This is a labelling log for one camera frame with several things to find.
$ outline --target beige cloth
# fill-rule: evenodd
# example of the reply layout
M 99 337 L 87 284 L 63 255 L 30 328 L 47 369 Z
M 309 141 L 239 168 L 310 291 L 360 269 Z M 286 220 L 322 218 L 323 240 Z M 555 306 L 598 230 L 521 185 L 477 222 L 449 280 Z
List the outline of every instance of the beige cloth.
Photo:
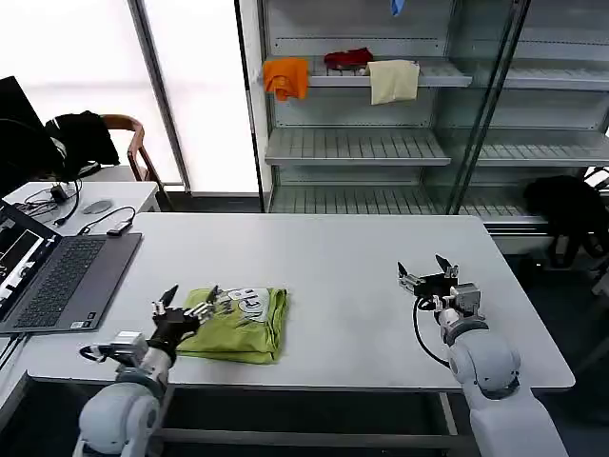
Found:
M 370 75 L 372 105 L 416 100 L 419 70 L 419 65 L 409 60 L 369 62 L 365 74 Z

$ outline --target black laptop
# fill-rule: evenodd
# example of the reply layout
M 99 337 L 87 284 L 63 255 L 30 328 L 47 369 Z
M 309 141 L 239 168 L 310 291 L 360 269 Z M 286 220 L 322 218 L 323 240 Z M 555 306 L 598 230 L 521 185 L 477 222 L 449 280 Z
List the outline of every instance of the black laptop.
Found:
M 0 334 L 96 329 L 141 239 L 61 236 L 0 200 Z

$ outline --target laptop screen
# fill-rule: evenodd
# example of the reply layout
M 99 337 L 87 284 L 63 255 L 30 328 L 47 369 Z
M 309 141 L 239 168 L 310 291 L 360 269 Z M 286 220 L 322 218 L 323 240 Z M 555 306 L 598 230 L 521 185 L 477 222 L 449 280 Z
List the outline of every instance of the laptop screen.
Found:
M 0 319 L 44 263 L 51 234 L 14 207 L 0 205 Z

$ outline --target laptop keyboard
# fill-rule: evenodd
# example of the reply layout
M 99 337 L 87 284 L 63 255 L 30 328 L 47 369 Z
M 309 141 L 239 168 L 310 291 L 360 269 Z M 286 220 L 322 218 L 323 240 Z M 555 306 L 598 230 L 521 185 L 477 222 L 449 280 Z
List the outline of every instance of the laptop keyboard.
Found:
M 15 322 L 16 328 L 52 327 L 106 240 L 65 238 L 63 252 Z

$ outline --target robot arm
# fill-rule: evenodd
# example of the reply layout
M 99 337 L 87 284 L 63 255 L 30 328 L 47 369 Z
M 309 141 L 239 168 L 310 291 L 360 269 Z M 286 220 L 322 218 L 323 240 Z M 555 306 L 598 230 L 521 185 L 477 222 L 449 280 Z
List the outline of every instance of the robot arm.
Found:
M 122 331 L 109 345 L 81 349 L 87 359 L 104 362 L 109 357 L 120 366 L 114 384 L 100 390 L 83 408 L 72 457 L 146 455 L 148 440 L 160 422 L 176 348 L 211 318 L 219 292 L 214 288 L 192 309 L 167 308 L 176 289 L 152 304 L 156 330 L 150 340 L 141 333 Z
M 478 314 L 480 291 L 459 286 L 457 267 L 437 258 L 444 274 L 418 278 L 398 264 L 399 281 L 419 297 L 415 306 L 435 313 L 482 457 L 568 457 L 547 410 L 521 384 L 520 355 Z

